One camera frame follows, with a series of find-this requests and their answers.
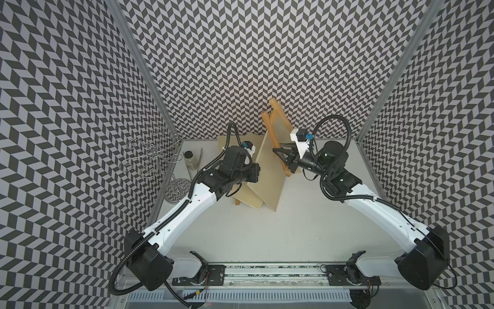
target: white tabletop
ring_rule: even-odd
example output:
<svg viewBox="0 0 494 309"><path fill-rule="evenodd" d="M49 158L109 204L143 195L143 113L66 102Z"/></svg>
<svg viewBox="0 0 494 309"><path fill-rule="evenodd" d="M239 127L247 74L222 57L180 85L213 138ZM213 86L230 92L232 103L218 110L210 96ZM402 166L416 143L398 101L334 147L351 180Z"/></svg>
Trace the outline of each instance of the white tabletop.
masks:
<svg viewBox="0 0 494 309"><path fill-rule="evenodd" d="M319 140L322 146L325 141ZM218 155L217 141L186 141L182 151L199 155L204 166ZM375 191L364 161L352 141L345 168ZM183 161L175 175L187 176ZM160 217L173 205L164 202ZM354 252L392 252L398 244L370 219L348 205L330 201L319 189L319 180L303 174L286 178L276 212L266 205L256 210L235 206L222 197L204 211L175 242L174 248L197 251L210 262L336 262Z"/></svg>

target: black and white patterned backdrop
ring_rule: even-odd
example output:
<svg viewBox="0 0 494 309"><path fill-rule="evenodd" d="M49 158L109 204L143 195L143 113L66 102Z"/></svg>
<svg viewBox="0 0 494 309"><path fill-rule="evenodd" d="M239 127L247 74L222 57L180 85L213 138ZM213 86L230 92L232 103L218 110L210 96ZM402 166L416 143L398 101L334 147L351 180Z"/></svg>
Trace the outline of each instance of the black and white patterned backdrop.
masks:
<svg viewBox="0 0 494 309"><path fill-rule="evenodd" d="M338 113L358 132L430 0L229 2L121 0L185 138L262 133L273 96L296 127Z"/></svg>
<svg viewBox="0 0 494 309"><path fill-rule="evenodd" d="M494 2L446 1L364 141L388 196L450 232L453 308L494 308L493 29Z"/></svg>
<svg viewBox="0 0 494 309"><path fill-rule="evenodd" d="M0 109L0 308L105 305L163 180L125 145L170 136L102 0L0 1Z"/></svg>

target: metal corner post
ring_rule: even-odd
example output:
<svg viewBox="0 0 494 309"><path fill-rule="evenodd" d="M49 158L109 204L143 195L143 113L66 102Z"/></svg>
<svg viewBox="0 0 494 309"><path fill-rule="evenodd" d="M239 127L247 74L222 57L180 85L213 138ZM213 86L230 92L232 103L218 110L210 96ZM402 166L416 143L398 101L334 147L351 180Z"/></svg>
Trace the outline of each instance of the metal corner post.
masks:
<svg viewBox="0 0 494 309"><path fill-rule="evenodd" d="M132 34L132 31L130 30L130 27L127 23L124 14L122 13L122 8L119 0L104 0L104 1L106 3L109 13L113 17L115 26L120 31L120 35L122 36L123 41L127 45L130 54L134 58L135 64L137 65L137 68L141 72L144 82L148 86L149 92L151 93L151 97L153 98L157 108L161 112L166 127L170 131L171 135L175 135L176 129L175 126L173 125L173 121L171 120L170 115L166 110L165 102L163 101L163 98L161 97L160 92L158 91L158 87L156 86L156 83L153 77L151 76L151 72L149 71L149 68L146 65L146 61L144 60L141 50L138 47L138 44L135 40L134 35ZM176 148L174 149L175 153L180 152L181 146L182 146L181 143L176 146ZM173 171L174 167L175 167L175 163L172 163L169 166L169 169ZM164 190L165 187L168 185L170 179L171 179L171 173L165 175L160 185L158 196L154 202L153 209L151 211L151 214L148 218L148 222L146 225L150 225L157 220L158 215L160 213L161 204L163 203L164 200Z"/></svg>
<svg viewBox="0 0 494 309"><path fill-rule="evenodd" d="M171 120L170 115L166 111L165 102L163 101L163 98L161 97L160 92L158 91L158 87L156 87L154 79L151 76L151 73L149 72L149 68L146 65L146 61L142 56L142 53L137 45L135 37L128 26L124 14L122 13L119 0L105 0L105 3L106 6L108 7L108 11L113 17L115 26L120 31L120 35L122 36L125 44L127 45L130 54L134 58L135 64L139 68L142 77L144 79L144 82L149 88L149 91L154 99L156 106L158 107L158 109L161 112L161 115L163 116L166 126L170 130L170 133L174 135L176 133L176 129L175 126L173 125L173 121Z"/></svg>
<svg viewBox="0 0 494 309"><path fill-rule="evenodd" d="M439 14L439 11L441 10L441 7L443 7L444 3L445 3L445 0L431 0L431 3L429 4L427 11L425 12L422 19L419 21L419 24L418 24L416 30L413 32L409 43L405 47L405 50L403 51L402 56L398 60L398 63L396 64L395 69L391 73L391 75L388 79L388 82L386 83L381 94L377 98L377 101L375 102L375 105L372 108L372 111L370 112L369 116L367 117L364 125L362 126L362 129L357 134L356 142L358 144L362 143L362 141L366 137L367 133L369 132L371 127L374 125L374 122L377 119L377 117L379 116L382 108L384 107L384 104L386 104L390 95L393 93L393 89L395 88L396 84L400 80L400 77L402 76L403 72L407 68L408 63L412 59L413 55L415 54L417 49L420 47L420 43L422 42L425 34L427 33L427 30L429 30L430 26L434 22L434 19L436 18L436 16Z"/></svg>

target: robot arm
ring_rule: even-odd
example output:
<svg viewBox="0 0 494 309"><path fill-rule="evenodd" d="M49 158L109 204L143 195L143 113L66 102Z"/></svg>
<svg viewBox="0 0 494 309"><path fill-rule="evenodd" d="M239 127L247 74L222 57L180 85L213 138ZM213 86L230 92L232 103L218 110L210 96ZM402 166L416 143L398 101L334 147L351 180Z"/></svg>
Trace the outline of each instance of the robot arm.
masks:
<svg viewBox="0 0 494 309"><path fill-rule="evenodd" d="M290 138L294 143L282 144L283 148L273 148L273 152L292 173L301 167L321 176L321 189L327 198L346 202L379 225L402 248L400 252L384 254L358 252L351 258L355 261L354 274L349 280L357 283L360 274L403 277L419 289L429 289L448 266L448 234L438 226L431 229L406 216L348 172L344 168L348 154L339 142L328 141L313 155L310 151L313 137L307 129L294 129ZM352 265L347 263L347 266L351 271Z"/></svg>
<svg viewBox="0 0 494 309"><path fill-rule="evenodd" d="M192 193L189 192L188 196L142 233L131 230L125 237L125 258L112 273L110 292L123 295L142 285L152 291L166 284L170 276L194 278L201 283L206 276L207 262L196 252L176 254L170 249L178 236L204 210L230 192L234 184L257 182L260 167L252 162L254 150L248 141L243 142L243 147L227 145L223 151L223 160L219 161L220 155L193 179ZM117 290L114 280L123 263L141 283L126 290Z"/></svg>

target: vent grille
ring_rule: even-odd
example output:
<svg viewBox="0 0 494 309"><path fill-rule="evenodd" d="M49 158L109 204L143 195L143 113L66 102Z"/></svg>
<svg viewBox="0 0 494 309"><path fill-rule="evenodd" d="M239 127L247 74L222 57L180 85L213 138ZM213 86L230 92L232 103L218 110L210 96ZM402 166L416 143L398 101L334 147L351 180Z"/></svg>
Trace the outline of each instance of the vent grille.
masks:
<svg viewBox="0 0 494 309"><path fill-rule="evenodd" d="M196 292L197 289L184 289L183 295ZM211 303L339 303L351 302L350 290L333 289L235 289L209 290L187 300L188 302ZM157 291L136 290L129 295L132 303L162 303L176 302L173 295L166 289Z"/></svg>
<svg viewBox="0 0 494 309"><path fill-rule="evenodd" d="M184 290L184 295L194 293L195 290ZM239 291L208 291L200 293L189 301L204 301L207 297L209 302L216 303L290 303L290 302L351 302L349 290L252 290Z"/></svg>
<svg viewBox="0 0 494 309"><path fill-rule="evenodd" d="M156 302L160 300L163 300L163 290L156 292L137 290L128 297L129 302Z"/></svg>

